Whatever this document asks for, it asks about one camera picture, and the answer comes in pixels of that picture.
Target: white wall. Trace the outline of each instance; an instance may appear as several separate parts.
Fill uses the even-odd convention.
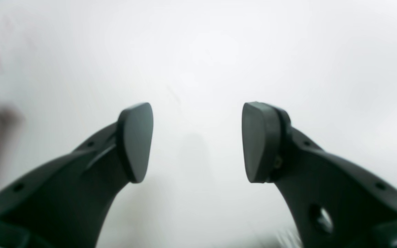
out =
[[[25,116],[0,189],[153,106],[148,174],[98,247],[262,247],[293,221],[247,181],[245,102],[397,187],[397,0],[4,0],[0,95]]]

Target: white background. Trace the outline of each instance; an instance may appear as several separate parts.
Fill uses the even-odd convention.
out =
[[[397,187],[397,0],[0,1],[0,99],[25,118],[0,189],[151,103],[148,173],[98,247],[266,247],[293,220],[247,181],[245,102]]]

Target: black plastic arm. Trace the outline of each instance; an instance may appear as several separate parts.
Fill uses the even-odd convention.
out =
[[[0,247],[95,247],[115,195],[144,179],[152,133],[150,104],[132,106],[73,152],[6,187]]]
[[[249,181],[278,187],[304,247],[397,247],[394,187],[323,151],[279,108],[246,103],[242,129]]]

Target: screw hole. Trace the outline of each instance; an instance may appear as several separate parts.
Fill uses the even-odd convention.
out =
[[[376,186],[378,189],[380,189],[380,190],[385,190],[385,189],[386,189],[386,186],[383,185],[383,183],[376,183],[375,186]]]
[[[17,185],[13,188],[13,191],[14,191],[14,192],[20,192],[23,188],[24,188],[24,184],[23,184],[23,183],[20,183],[20,184],[17,184]]]
[[[334,223],[325,208],[312,205],[310,207],[310,218],[315,228],[323,234],[332,234],[334,232]]]

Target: mounting hole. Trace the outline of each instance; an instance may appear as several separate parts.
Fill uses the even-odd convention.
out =
[[[17,184],[17,185],[13,188],[13,191],[14,191],[14,192],[20,192],[23,188],[24,188],[24,184],[23,184],[23,183],[20,183],[20,184]]]
[[[383,183],[376,183],[375,186],[380,190],[385,190],[386,186]]]
[[[310,218],[315,228],[323,234],[332,234],[334,232],[334,223],[329,212],[324,207],[312,205],[310,207]]]

